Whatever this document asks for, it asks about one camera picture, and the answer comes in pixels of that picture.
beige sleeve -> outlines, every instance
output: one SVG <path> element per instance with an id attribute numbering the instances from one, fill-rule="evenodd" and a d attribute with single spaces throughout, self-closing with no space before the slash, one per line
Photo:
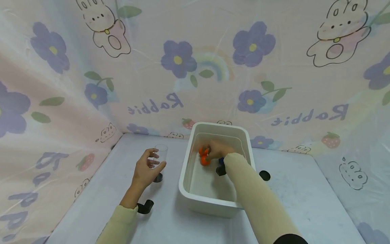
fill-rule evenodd
<path id="1" fill-rule="evenodd" d="M 285 234 L 301 236 L 279 199 L 241 154 L 230 153 L 223 161 L 259 243 L 273 244 Z"/>
<path id="2" fill-rule="evenodd" d="M 135 209 L 117 206 L 96 244 L 126 244 L 137 212 L 138 206 Z"/>

cartoon bunny face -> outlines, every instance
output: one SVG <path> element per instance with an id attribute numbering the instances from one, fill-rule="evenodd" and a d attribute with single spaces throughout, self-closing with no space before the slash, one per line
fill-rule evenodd
<path id="1" fill-rule="evenodd" d="M 232 122 L 230 121 L 224 121 L 224 120 L 220 120 L 217 122 L 217 124 L 222 124 L 222 125 L 232 125 Z"/>
<path id="2" fill-rule="evenodd" d="M 339 171 L 345 182 L 354 190 L 363 189 L 363 185 L 367 183 L 367 175 L 355 161 L 340 164 Z"/>
<path id="3" fill-rule="evenodd" d="M 89 183 L 89 179 L 85 179 L 85 180 L 83 181 L 83 183 L 82 183 L 80 186 L 78 186 L 78 188 L 77 188 L 76 191 L 74 192 L 74 197 L 75 197 L 75 198 L 77 198 L 77 197 L 81 194 L 81 192 L 82 192 L 83 189 L 87 186 L 88 183 Z"/>
<path id="4" fill-rule="evenodd" d="M 290 153 L 307 154 L 308 152 L 311 151 L 311 148 L 308 148 L 308 147 L 306 147 L 304 145 L 300 145 L 300 146 L 297 146 L 296 148 L 291 148 L 291 149 L 283 150 L 283 151 L 287 151 L 287 152 L 290 152 Z"/>
<path id="5" fill-rule="evenodd" d="M 171 132 L 169 135 L 167 135 L 168 138 L 178 138 L 178 139 L 184 139 L 183 134 L 179 134 L 176 132 Z"/>
<path id="6" fill-rule="evenodd" d="M 107 141 L 115 134 L 115 132 L 117 132 L 117 128 L 113 126 L 112 123 L 109 123 L 108 127 L 101 131 L 100 142 Z"/>
<path id="7" fill-rule="evenodd" d="M 365 12 L 367 0 L 337 0 L 317 32 L 320 40 L 333 40 L 361 29 L 368 19 Z"/>
<path id="8" fill-rule="evenodd" d="M 102 32 L 114 25 L 114 14 L 102 0 L 76 0 L 76 2 L 83 11 L 85 23 L 91 30 Z"/>

fabric wall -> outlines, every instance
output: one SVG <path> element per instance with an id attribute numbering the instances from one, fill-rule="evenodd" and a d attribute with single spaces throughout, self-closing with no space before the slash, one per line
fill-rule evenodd
<path id="1" fill-rule="evenodd" d="M 86 99 L 91 64 L 57 8 L 0 6 L 0 243 L 41 244 L 122 133 Z"/>
<path id="2" fill-rule="evenodd" d="M 3 241 L 49 235 L 74 201 L 73 188 L 93 175 L 121 132 L 182 139 L 195 122 L 207 121 L 246 128 L 256 148 L 314 156 L 367 243 L 390 243 L 389 4 L 2 2 L 0 92 L 25 101 L 12 107 L 0 100 Z M 27 126 L 10 126 L 6 111 Z M 109 123 L 117 132 L 106 139 Z M 26 179 L 49 165 L 39 161 L 46 152 L 69 156 L 57 160 L 57 170 L 45 168 L 52 176 L 32 187 Z M 79 172 L 90 153 L 94 163 Z M 28 206 L 17 204 L 22 195 L 8 197 L 34 191 L 40 195 Z M 37 236 L 34 223 L 44 216 L 37 203 L 54 206 L 57 194 L 72 196 Z M 35 214 L 18 222 L 7 214 L 24 211 L 22 203 Z"/>

clear plastic cup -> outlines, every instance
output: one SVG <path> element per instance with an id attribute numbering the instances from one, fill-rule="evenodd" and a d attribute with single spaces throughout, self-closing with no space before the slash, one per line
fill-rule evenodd
<path id="1" fill-rule="evenodd" d="M 164 144 L 157 144 L 155 147 L 155 149 L 158 149 L 158 152 L 155 153 L 157 154 L 159 157 L 158 158 L 153 158 L 153 160 L 155 161 L 158 161 L 158 162 L 163 162 L 163 161 L 166 161 L 167 160 L 167 153 L 168 153 L 168 147 Z M 153 180 L 153 182 L 161 182 L 163 180 L 163 174 L 162 172 L 158 174 L 158 176 Z"/>

wrist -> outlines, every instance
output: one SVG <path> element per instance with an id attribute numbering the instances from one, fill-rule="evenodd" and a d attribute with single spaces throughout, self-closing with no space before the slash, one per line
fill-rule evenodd
<path id="1" fill-rule="evenodd" d="M 137 203 L 144 192 L 145 188 L 138 183 L 132 183 L 129 189 L 126 191 L 125 195 L 122 198 L 122 201 L 119 205 L 129 208 L 129 209 L 134 209 L 137 207 Z"/>
<path id="2" fill-rule="evenodd" d="M 222 156 L 223 156 L 223 157 L 226 157 L 226 155 L 228 155 L 229 153 L 234 153 L 234 149 L 231 148 L 231 147 L 225 148 L 225 149 L 222 151 Z"/>

